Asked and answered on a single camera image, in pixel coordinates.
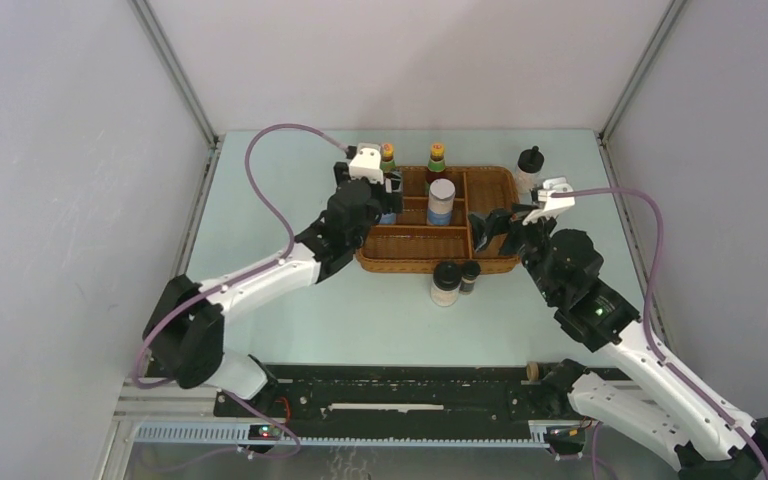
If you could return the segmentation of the yellow-cap sauce bottle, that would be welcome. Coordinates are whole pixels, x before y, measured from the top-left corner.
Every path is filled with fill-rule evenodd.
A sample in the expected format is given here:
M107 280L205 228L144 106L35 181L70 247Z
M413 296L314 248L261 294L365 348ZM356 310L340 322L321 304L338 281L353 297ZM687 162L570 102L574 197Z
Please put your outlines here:
M434 181L445 177L445 170L445 146L441 142L433 143L425 171L425 193L429 192Z
M395 149L391 143L381 145L380 168L384 174L390 174L396 170Z

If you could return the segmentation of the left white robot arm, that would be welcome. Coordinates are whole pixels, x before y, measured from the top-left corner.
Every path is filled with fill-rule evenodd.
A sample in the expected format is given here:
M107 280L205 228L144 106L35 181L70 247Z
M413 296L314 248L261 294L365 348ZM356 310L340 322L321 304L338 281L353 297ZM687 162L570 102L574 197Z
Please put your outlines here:
M353 176L345 162L334 166L337 187L317 219L280 251L247 268L196 282L182 274L169 280L143 331L145 347L182 389L210 385L237 395L252 416L276 403L270 373L252 355L227 352L228 323L294 290L319 284L346 265L373 226L403 207L400 172L380 183Z

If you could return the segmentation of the silver-lid salt jar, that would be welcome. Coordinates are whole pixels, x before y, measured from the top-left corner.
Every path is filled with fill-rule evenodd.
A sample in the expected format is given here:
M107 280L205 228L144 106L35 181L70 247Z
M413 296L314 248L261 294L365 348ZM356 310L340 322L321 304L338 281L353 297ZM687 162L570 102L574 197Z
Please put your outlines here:
M451 180L439 178L429 184L426 223L431 226L448 226L454 208L456 188Z
M382 214L379 220L380 225L394 225L397 222L398 214L395 212Z

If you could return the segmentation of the black-top clear shaker bottle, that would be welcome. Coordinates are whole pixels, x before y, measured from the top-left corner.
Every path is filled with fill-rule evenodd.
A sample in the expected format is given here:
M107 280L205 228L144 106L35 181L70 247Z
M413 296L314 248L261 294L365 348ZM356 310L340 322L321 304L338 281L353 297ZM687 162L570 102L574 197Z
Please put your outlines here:
M537 185L544 162L545 157L537 145L519 154L514 179L520 195L528 194Z

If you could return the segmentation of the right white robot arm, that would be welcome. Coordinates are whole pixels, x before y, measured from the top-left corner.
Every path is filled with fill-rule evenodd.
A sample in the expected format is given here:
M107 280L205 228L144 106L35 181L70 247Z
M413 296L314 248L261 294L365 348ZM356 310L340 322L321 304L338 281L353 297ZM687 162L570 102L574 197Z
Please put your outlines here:
M574 411L622 433L659 456L681 479L754 479L768 467L768 417L755 419L717 395L657 339L638 310L599 276L604 263L589 235L558 229L552 216L520 205L471 213L475 251L497 236L515 255L561 329L610 358L648 401L630 396L572 360L562 361L541 392L545 411Z

